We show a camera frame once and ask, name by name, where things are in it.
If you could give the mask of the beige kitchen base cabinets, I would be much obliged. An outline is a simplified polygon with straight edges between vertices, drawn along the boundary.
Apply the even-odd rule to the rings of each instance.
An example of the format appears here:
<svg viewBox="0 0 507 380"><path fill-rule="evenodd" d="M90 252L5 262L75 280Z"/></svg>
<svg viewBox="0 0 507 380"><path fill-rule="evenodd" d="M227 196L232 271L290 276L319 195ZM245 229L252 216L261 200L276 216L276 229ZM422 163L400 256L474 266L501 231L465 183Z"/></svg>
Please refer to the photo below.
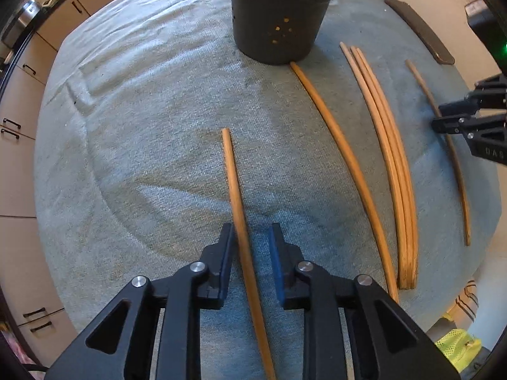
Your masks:
<svg viewBox="0 0 507 380"><path fill-rule="evenodd" d="M51 365L76 335L53 284L34 203L43 93L65 38L113 0L36 0L12 49L2 36L28 0L1 0L1 338L31 364Z"/></svg>

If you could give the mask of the yellow cloth bag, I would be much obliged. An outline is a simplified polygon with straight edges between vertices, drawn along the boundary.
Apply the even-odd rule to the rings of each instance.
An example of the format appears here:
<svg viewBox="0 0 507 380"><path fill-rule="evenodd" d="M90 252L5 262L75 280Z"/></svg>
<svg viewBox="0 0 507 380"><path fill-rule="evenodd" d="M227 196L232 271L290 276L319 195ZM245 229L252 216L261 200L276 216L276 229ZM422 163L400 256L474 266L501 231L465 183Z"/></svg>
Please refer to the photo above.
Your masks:
<svg viewBox="0 0 507 380"><path fill-rule="evenodd" d="M451 329L435 344L458 372L464 371L482 349L481 340L462 328Z"/></svg>

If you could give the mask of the black perforated utensil holder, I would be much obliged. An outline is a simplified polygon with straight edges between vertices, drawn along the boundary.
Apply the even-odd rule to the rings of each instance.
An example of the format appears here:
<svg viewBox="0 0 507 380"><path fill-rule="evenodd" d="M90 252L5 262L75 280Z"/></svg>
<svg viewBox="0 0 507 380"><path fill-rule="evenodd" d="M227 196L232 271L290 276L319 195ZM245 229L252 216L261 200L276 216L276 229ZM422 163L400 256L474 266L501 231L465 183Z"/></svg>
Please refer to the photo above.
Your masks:
<svg viewBox="0 0 507 380"><path fill-rule="evenodd" d="M282 65L311 51L331 0L231 0L234 42L249 58Z"/></svg>

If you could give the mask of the dark thin wooden chopstick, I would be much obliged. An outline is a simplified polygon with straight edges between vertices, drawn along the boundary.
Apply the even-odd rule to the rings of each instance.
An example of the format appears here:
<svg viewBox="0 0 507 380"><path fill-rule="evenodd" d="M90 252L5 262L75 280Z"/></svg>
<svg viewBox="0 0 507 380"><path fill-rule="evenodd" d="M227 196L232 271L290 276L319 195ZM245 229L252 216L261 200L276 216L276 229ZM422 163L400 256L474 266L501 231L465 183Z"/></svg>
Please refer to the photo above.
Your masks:
<svg viewBox="0 0 507 380"><path fill-rule="evenodd" d="M426 96L426 99L428 100L429 104L431 105L432 111L436 117L441 117L441 113L438 109L437 102L429 90L423 76L419 73L417 70L415 64L410 59L407 59L405 61L407 68L411 71L414 78L416 79L417 83L419 84L419 87L422 89L423 93ZM461 165L457 156L457 152L455 150L455 145L453 143L453 140L451 139L450 135L444 134L443 138L447 144L447 153L449 156L449 160L451 162L451 165L453 167L453 171L455 174L455 181L456 185L459 191L460 199L461 199L461 210L463 215L463 233L464 233L464 239L465 239L465 245L470 246L472 244L472 220L471 220L471 214L470 214L470 208L469 203L467 199L467 190L465 186L465 181L461 169Z"/></svg>

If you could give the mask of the grey-green towel table cover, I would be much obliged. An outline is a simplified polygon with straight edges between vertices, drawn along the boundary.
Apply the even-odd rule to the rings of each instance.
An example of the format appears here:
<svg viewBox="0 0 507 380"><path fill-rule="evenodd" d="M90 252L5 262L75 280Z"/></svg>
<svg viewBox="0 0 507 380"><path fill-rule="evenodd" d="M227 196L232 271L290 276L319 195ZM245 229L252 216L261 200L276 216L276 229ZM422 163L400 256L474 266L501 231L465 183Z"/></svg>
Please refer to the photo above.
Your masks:
<svg viewBox="0 0 507 380"><path fill-rule="evenodd" d="M460 196L410 59L442 102L467 93L384 0L332 0L300 66L344 134L360 92L339 44L363 51L407 153L419 228L419 278L401 305L437 321L482 262L502 212L497 169L455 138ZM276 222L305 258L383 282L369 220L326 124L289 66L236 47L230 0L115 0L62 44L35 144L40 239L58 295L84 329L130 278L170 276L216 242L231 218L222 151L231 132L266 331L278 378L303 370L303 315L277 301L268 248Z"/></svg>

